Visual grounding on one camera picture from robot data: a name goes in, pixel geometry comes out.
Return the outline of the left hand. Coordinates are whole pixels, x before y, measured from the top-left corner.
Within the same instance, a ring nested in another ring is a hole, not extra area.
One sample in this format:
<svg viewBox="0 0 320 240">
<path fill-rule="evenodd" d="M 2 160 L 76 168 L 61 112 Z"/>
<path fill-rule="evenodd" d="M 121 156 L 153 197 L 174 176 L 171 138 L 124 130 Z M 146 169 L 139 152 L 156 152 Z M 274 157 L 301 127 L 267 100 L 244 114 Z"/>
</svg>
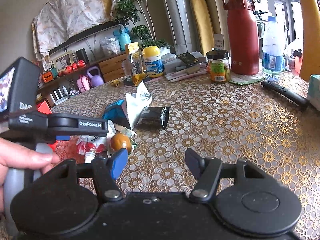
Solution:
<svg viewBox="0 0 320 240">
<path fill-rule="evenodd" d="M 1 147 L 1 213 L 4 212 L 3 185 L 9 168 L 40 170 L 42 174 L 50 171 L 60 161 L 56 153 L 42 154 L 24 146 L 2 139 Z"/>
</svg>

